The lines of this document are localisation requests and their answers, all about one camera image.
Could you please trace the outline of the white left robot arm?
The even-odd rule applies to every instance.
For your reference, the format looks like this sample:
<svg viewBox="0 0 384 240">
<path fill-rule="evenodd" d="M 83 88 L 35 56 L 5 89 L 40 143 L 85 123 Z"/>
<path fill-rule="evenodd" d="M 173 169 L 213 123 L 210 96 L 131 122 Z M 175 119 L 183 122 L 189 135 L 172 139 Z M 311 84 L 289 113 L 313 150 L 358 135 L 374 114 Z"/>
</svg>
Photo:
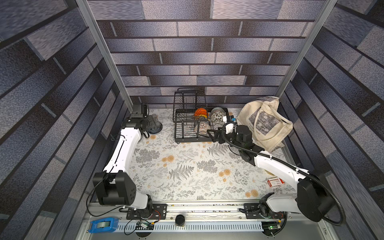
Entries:
<svg viewBox="0 0 384 240">
<path fill-rule="evenodd" d="M 134 150 L 150 126 L 146 118 L 127 118 L 116 137 L 116 149 L 102 172 L 93 177 L 94 193 L 102 206 L 125 206 L 136 210 L 153 210 L 152 199 L 142 194 L 128 175 Z"/>
</svg>

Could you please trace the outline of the white lattice pattern bowl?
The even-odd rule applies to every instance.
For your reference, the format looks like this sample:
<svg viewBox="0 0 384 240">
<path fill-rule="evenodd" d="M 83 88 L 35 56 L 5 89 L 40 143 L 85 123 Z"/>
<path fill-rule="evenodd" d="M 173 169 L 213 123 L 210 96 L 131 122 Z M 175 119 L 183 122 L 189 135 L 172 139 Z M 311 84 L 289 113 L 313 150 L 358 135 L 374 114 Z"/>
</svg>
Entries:
<svg viewBox="0 0 384 240">
<path fill-rule="evenodd" d="M 197 121 L 195 122 L 194 131 L 201 135 L 205 136 L 208 134 L 208 130 L 211 129 L 211 125 L 209 121 Z"/>
</svg>

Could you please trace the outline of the black speckled ceramic bowl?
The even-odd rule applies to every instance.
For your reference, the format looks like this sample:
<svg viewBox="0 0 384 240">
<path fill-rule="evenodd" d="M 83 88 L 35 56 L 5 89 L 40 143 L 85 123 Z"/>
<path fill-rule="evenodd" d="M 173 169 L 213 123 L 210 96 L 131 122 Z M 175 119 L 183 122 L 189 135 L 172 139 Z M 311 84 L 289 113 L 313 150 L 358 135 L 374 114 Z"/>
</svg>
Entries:
<svg viewBox="0 0 384 240">
<path fill-rule="evenodd" d="M 223 122 L 223 117 L 226 117 L 227 114 L 223 108 L 216 107 L 213 108 L 211 111 L 211 121 L 213 123 L 222 123 Z"/>
</svg>

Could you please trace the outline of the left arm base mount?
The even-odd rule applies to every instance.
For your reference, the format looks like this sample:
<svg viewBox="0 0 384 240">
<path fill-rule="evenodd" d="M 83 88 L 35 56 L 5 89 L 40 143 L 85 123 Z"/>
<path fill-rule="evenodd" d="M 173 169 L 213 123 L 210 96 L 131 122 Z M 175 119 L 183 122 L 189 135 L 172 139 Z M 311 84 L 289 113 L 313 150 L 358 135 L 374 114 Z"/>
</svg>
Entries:
<svg viewBox="0 0 384 240">
<path fill-rule="evenodd" d="M 167 216 L 167 204 L 153 204 L 152 209 L 134 210 L 129 209 L 126 219 L 134 220 L 142 217 L 147 220 L 165 220 Z"/>
</svg>

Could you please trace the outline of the black wire dish rack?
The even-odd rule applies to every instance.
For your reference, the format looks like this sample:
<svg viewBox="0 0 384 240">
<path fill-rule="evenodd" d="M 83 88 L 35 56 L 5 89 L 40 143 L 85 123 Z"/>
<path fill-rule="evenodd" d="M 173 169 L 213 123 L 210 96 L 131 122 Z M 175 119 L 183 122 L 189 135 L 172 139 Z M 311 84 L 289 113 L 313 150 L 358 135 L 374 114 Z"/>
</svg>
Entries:
<svg viewBox="0 0 384 240">
<path fill-rule="evenodd" d="M 195 142 L 212 142 L 208 135 L 201 136 L 194 131 L 195 122 L 209 121 L 211 130 L 220 130 L 224 123 L 213 123 L 211 121 L 211 111 L 216 107 L 209 107 L 205 92 L 201 88 L 178 88 L 174 93 L 173 105 L 173 122 L 174 139 L 176 143 L 195 143 Z M 208 117 L 194 116 L 197 109 L 204 108 L 208 111 Z"/>
</svg>

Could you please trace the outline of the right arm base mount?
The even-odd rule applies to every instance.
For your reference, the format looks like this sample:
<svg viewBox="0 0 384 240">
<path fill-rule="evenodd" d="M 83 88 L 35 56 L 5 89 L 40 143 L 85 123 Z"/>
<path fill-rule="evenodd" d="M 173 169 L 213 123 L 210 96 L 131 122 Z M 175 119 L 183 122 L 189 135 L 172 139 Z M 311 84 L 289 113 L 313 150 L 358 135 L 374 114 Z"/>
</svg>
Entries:
<svg viewBox="0 0 384 240">
<path fill-rule="evenodd" d="M 244 204 L 244 207 L 238 210 L 245 214 L 247 219 L 282 220 L 286 216 L 285 212 L 273 212 L 266 204 Z"/>
</svg>

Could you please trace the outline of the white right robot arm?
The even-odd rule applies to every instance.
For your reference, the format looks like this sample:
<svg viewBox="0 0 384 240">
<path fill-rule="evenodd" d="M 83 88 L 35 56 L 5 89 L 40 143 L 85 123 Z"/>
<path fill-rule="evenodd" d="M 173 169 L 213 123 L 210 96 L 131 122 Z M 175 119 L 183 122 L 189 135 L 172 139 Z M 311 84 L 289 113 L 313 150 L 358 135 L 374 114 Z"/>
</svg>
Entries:
<svg viewBox="0 0 384 240">
<path fill-rule="evenodd" d="M 207 134 L 213 142 L 236 148 L 245 162 L 270 172 L 295 190 L 287 195 L 266 194 L 250 213 L 269 219 L 279 213 L 285 217 L 291 212 L 303 214 L 313 222 L 324 220 L 334 226 L 346 223 L 345 210 L 322 174 L 316 175 L 274 157 L 253 143 L 252 133 L 245 125 L 228 122 L 217 130 L 208 130 Z"/>
</svg>

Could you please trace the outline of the dark grey-blue ceramic bowl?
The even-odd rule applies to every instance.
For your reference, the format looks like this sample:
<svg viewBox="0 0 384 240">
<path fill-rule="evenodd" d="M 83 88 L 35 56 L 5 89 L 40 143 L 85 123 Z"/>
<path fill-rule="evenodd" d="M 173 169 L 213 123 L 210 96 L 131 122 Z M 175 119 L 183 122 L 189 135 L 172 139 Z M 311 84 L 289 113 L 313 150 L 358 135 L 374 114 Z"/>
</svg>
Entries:
<svg viewBox="0 0 384 240">
<path fill-rule="evenodd" d="M 163 125 L 157 117 L 149 116 L 148 122 L 147 132 L 151 135 L 156 135 L 163 129 Z"/>
</svg>

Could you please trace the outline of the orange plastic bowl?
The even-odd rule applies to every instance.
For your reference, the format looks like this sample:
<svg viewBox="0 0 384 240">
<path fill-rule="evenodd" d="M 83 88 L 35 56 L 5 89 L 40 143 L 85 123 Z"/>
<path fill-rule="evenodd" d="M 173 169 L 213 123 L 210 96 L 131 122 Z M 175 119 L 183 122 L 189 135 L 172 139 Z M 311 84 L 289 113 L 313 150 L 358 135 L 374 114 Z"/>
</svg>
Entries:
<svg viewBox="0 0 384 240">
<path fill-rule="evenodd" d="M 208 117 L 208 111 L 204 108 L 199 108 L 195 111 L 194 116 L 196 118 L 198 118 L 198 117 L 207 118 Z"/>
</svg>

